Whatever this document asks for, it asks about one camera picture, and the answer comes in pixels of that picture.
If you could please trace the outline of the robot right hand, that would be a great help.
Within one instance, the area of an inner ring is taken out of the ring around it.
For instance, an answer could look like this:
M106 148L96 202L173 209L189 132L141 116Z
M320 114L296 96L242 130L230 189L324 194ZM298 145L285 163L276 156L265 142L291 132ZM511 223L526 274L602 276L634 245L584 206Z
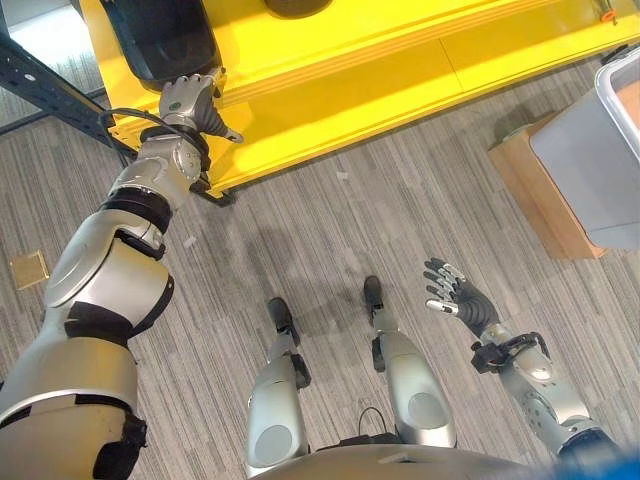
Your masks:
M426 301L428 308L458 318L476 338L500 322L493 303L458 268L435 257L424 266L426 290L434 295Z

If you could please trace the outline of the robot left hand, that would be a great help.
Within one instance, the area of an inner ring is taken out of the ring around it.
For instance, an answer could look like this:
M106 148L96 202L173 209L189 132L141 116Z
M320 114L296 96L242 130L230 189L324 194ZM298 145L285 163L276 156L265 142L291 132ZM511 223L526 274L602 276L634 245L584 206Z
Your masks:
M167 82L160 95L159 117L169 125L189 127L198 133L205 133L241 144L244 137L226 125L216 106L215 94L218 70L212 74L181 76Z

